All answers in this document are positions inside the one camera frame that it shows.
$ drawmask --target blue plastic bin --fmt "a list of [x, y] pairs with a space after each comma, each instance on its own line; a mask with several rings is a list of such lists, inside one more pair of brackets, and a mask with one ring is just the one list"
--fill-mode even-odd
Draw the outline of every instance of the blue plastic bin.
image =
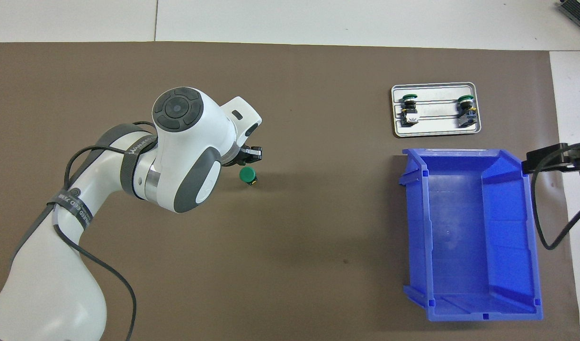
[[530, 185], [499, 149], [405, 149], [410, 285], [431, 321], [541, 320]]

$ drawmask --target brown table surface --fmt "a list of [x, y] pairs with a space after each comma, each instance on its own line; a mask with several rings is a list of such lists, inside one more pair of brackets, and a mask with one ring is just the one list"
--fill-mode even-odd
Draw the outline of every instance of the brown table surface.
[[[483, 129], [393, 135], [394, 84], [471, 81]], [[538, 248], [542, 321], [433, 323], [409, 283], [402, 149], [500, 148], [519, 158], [558, 142], [547, 52], [223, 43], [0, 44], [0, 290], [9, 257], [62, 184], [71, 155], [117, 123], [151, 118], [163, 91], [239, 95], [262, 116], [264, 160], [249, 188], [225, 168], [207, 203], [173, 214], [113, 194], [81, 245], [138, 296], [133, 340], [579, 340], [568, 242]], [[561, 177], [540, 180], [559, 228]], [[86, 261], [121, 340], [123, 285]]]

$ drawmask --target metal tray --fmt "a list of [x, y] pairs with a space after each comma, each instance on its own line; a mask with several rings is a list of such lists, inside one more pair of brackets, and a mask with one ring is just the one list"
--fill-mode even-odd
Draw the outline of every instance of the metal tray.
[[[415, 93], [416, 108], [420, 119], [413, 126], [402, 125], [404, 95]], [[460, 128], [458, 126], [458, 101], [463, 95], [473, 96], [477, 108], [477, 123]], [[471, 82], [400, 84], [391, 89], [394, 132], [398, 137], [439, 136], [475, 134], [481, 130], [481, 115], [475, 85]]]

